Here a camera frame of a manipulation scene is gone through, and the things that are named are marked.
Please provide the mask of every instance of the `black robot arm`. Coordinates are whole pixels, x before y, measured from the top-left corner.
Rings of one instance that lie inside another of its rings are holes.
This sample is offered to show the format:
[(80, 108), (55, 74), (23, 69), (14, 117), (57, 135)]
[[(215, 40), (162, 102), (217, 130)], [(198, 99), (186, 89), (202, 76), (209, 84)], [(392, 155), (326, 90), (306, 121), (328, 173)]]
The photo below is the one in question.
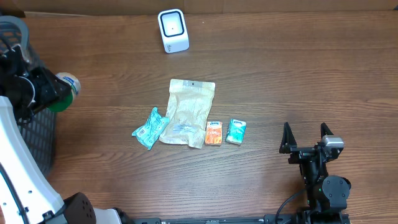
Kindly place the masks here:
[(0, 96), (11, 102), (15, 119), (29, 123), (35, 114), (46, 107), (63, 100), (71, 92), (71, 87), (45, 67), (33, 67), (28, 53), (21, 46), (7, 46), (0, 53)]
[(313, 147), (297, 147), (292, 130), (285, 123), (279, 152), (290, 154), (289, 164), (299, 165), (305, 184), (305, 189), (299, 193), (307, 192), (308, 206), (298, 209), (295, 215), (279, 215), (282, 207), (297, 196), (294, 195), (280, 207), (276, 215), (266, 215), (264, 222), (348, 224), (348, 215), (342, 215), (341, 211), (347, 208), (351, 183), (344, 177), (328, 175), (326, 169), (326, 163), (337, 159), (343, 149), (344, 141), (333, 135), (325, 123), (321, 124), (321, 141)]

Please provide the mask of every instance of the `teal snack packet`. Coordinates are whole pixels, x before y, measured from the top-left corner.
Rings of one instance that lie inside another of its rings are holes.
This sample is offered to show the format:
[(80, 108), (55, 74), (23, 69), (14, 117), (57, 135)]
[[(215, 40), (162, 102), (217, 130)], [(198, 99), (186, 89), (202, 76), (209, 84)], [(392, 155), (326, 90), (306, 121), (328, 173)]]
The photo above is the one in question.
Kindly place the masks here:
[(135, 136), (141, 144), (150, 150), (168, 124), (169, 119), (163, 118), (157, 112), (157, 107), (154, 107), (147, 122), (137, 128), (131, 135)]
[(226, 133), (226, 142), (241, 145), (243, 142), (244, 132), (246, 130), (246, 122), (231, 119), (229, 122), (228, 132)]

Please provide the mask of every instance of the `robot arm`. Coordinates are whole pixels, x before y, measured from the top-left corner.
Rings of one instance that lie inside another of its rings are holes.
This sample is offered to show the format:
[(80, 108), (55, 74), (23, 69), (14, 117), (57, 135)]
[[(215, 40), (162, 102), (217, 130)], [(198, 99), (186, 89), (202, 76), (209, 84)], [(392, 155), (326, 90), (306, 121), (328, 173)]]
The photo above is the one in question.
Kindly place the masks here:
[(0, 206), (6, 223), (122, 224), (114, 209), (93, 208), (82, 193), (62, 200), (46, 181), (24, 142), (17, 121), (32, 117), (70, 92), (43, 67), (28, 70), (20, 45), (0, 55)]
[[(305, 188), (286, 200), (276, 215), (266, 215), (264, 219), (275, 224), (287, 220), (294, 224), (349, 223), (348, 215), (343, 215), (342, 211), (347, 208), (351, 183), (344, 177), (329, 175), (326, 169), (326, 163), (337, 159), (343, 149), (344, 141), (333, 135), (325, 123), (321, 124), (321, 141), (313, 147), (297, 147), (292, 130), (285, 123), (279, 153), (290, 154), (289, 164), (299, 165)], [(304, 192), (307, 193), (307, 207), (298, 209), (294, 215), (279, 216), (287, 202)]]

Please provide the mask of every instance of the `teal box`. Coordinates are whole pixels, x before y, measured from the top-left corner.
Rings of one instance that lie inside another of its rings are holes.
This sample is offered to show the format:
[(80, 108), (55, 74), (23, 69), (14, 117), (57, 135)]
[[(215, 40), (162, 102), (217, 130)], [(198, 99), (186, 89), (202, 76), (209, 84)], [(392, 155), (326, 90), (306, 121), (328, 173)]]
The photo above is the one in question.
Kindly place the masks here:
[(246, 122), (231, 119), (229, 122), (228, 132), (226, 134), (226, 142), (241, 145), (243, 142), (244, 132), (246, 130)]

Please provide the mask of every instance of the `wooden table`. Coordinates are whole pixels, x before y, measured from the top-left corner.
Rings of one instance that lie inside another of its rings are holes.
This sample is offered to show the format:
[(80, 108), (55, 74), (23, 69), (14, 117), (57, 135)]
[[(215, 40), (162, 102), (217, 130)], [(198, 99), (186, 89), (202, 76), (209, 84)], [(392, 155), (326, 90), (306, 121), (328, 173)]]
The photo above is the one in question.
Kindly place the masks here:
[[(131, 217), (275, 213), (303, 187), (278, 152), (283, 123), (312, 146), (326, 122), (346, 143), (328, 171), (353, 184), (352, 223), (396, 223), (398, 13), (187, 15), (191, 47), (170, 55), (156, 16), (25, 21), (49, 69), (82, 85), (58, 117), (49, 182), (62, 197), (84, 192)], [(165, 114), (171, 78), (215, 82), (208, 120), (247, 121), (243, 145), (147, 151), (132, 138), (154, 106)]]

